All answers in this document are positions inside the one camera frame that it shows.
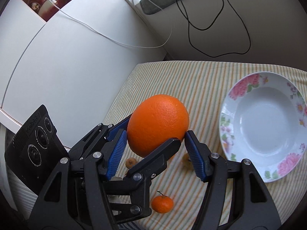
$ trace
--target blue rubber pad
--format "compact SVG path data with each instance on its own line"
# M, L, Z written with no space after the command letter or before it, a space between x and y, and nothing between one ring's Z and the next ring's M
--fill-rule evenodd
M127 131L123 131L108 161L108 171L106 173L106 178L108 181L111 180L111 178L116 174L120 160L122 159L122 155L126 148L126 144Z
M124 122L122 122L120 125L116 126L114 129L112 129L111 131L109 131L109 135L106 138L108 141L112 141L117 132L119 131L119 129L127 129L128 123L129 123L130 118L127 118L127 120L125 120Z
M204 181L206 179L205 164L189 133L185 134L185 148L192 161L196 176L199 177L201 181Z

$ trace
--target floral pattern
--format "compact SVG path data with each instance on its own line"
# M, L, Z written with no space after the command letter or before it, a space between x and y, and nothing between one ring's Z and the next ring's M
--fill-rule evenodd
M285 176L288 174L300 160L301 154L290 153L287 157L277 165L278 174Z
M246 93L249 93L253 89L265 85L269 80L268 76L263 75L265 74L254 73L243 78L231 89L228 96L232 100L237 100L238 98L245 96ZM300 91L291 82L287 82L286 85L290 90L290 99L293 100L293 105L296 107L296 111L299 113L299 123L303 127L307 127L307 104ZM235 149L233 149L234 131L231 121L231 116L222 113L220 118L221 142L228 159L237 162L241 160L241 156L237 157L239 153L236 153ZM261 170L264 181L274 181L291 172L291 170L299 162L306 147L307 143L302 143L300 147L297 147L296 152L289 153L280 163L270 166L266 170Z
M296 98L298 100L298 102L296 103L296 109L298 113L301 114L301 117L299 118L300 125L306 127L307 123L305 117L307 117L307 105L304 101L304 98L300 93L300 91L290 82L287 82L287 86L290 88L292 92L292 94L290 95L290 99Z
M306 148L306 144L301 144L300 145L300 153L303 154Z
M234 135L233 135L233 130L231 128L230 119L226 120L224 116L221 117L220 129L222 132L221 139L222 139L223 148L227 153L229 153L231 150L231 147L233 146L233 140L234 140Z
M266 171L264 172L264 177L265 177L266 179L275 180L275 179L278 179L279 175L278 175L278 173L277 173L277 170L275 170L275 171L272 173L272 175L271 175L271 173L270 173L269 170L266 170Z
M262 81L262 85L269 82L267 76L261 76L259 73L251 74L244 79L240 80L230 91L229 96L236 100L238 97L243 97L249 93L253 88L257 88Z

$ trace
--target white ceramic bowl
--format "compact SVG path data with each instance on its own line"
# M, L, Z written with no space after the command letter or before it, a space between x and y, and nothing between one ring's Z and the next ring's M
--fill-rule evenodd
M264 182L287 175L307 146L307 107L285 77L257 72L239 80L220 114L220 139L228 160L250 159Z

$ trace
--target camera lens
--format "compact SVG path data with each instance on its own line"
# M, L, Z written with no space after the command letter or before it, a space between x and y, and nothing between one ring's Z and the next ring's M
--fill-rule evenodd
M30 144L28 146L28 155L29 155L29 158L30 158L31 162L35 166L38 167L38 166L41 165L40 153L39 153L38 149L33 144Z
M46 129L47 129L49 132L52 132L52 124L51 124L49 118L47 118L47 117L45 118L45 127L46 127Z
M38 127L38 129L36 130L36 138L37 138L38 143L43 148L47 147L47 144L48 144L47 135L46 135L46 133L43 131L43 129L41 127Z

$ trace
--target white cable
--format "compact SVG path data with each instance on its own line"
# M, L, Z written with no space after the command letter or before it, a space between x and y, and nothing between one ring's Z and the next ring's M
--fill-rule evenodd
M166 42L163 44L163 45L165 45L167 42L168 42L168 40L169 40L169 38L171 37L171 35L172 35L172 21L171 21L171 18L170 18L170 16L169 16L169 14L168 13L166 13L162 8L160 8L158 5L156 5L154 2L152 2L151 0L148 0L150 3L152 3L153 5L155 5L157 8L159 8L160 10L162 10L167 16L168 16L168 21L169 21L169 23L170 23L170 25L171 25L171 33L169 34L169 37L167 38L167 40L166 40Z
M84 25L84 26L87 27L88 29L90 29L90 30L92 30L93 32L97 33L98 35L101 35L101 36L107 38L108 40L110 40L110 41L112 41L112 42L114 42L114 43L120 44L120 45L122 45L122 46L126 46L126 47L136 47L136 48L159 48L159 47L164 46L164 45L167 43L167 41L169 40L169 38L171 37L171 34L172 34L172 31L171 31L171 34L169 35L169 37L168 37L168 39L166 40L166 42L164 42L162 45L160 45L160 46L158 46L158 47L139 47L139 46L132 46L132 45L124 44L124 43L118 42L118 41L116 41L116 40L113 40L113 39L109 38L108 36L103 35L102 33L99 33L98 31L96 31L94 28L92 28L92 27L89 26L88 24L86 24L86 23L84 23L84 22L82 22L82 21L79 21L79 20L73 18L72 16L70 16L70 15L67 14L67 13L65 13L63 10L61 10L58 6L56 6L56 5L53 3L52 0L48 0L48 1L51 2L53 6L55 6L59 11L61 11L64 15L68 16L70 19L72 19L72 20L74 20L74 21L76 21L76 22L78 22L78 23Z

